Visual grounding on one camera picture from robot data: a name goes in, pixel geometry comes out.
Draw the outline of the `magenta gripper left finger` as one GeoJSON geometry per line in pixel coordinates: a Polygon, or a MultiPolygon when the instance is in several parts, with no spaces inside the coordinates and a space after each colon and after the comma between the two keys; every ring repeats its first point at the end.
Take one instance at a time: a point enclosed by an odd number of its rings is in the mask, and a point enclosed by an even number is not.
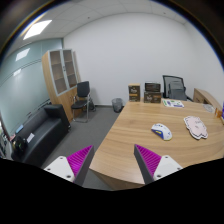
{"type": "Polygon", "coordinates": [[[59,156],[45,171],[82,186],[94,156],[94,146],[87,146],[72,155],[59,156]]]}

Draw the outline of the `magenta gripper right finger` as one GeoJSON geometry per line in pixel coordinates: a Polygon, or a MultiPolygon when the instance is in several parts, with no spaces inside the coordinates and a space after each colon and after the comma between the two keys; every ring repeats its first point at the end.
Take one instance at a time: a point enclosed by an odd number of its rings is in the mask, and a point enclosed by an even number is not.
{"type": "Polygon", "coordinates": [[[169,155],[160,156],[140,145],[134,145],[134,156],[145,184],[152,183],[182,169],[169,155]]]}

